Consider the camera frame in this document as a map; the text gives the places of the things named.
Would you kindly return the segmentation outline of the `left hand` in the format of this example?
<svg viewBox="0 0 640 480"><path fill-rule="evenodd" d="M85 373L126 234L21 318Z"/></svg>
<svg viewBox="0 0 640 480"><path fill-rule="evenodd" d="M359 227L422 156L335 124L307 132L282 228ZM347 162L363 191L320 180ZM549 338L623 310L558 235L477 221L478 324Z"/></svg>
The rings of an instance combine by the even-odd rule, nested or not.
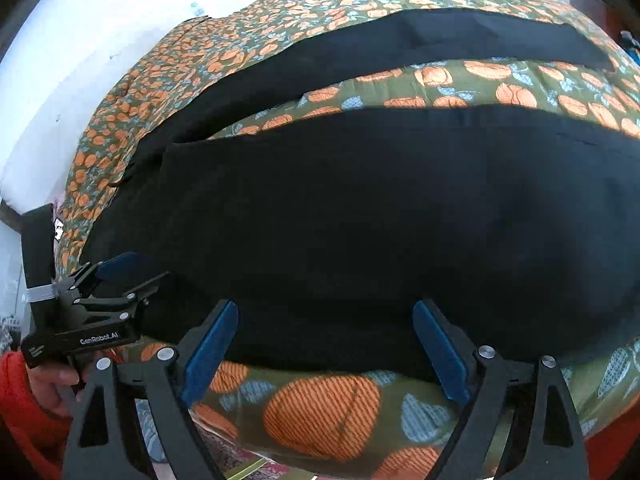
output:
<svg viewBox="0 0 640 480"><path fill-rule="evenodd" d="M69 418L77 402L84 395L84 384L96 370L96 363L114 359L111 351L97 351L80 373L75 367L60 363L47 363L38 367L26 367L32 396L43 411Z"/></svg>

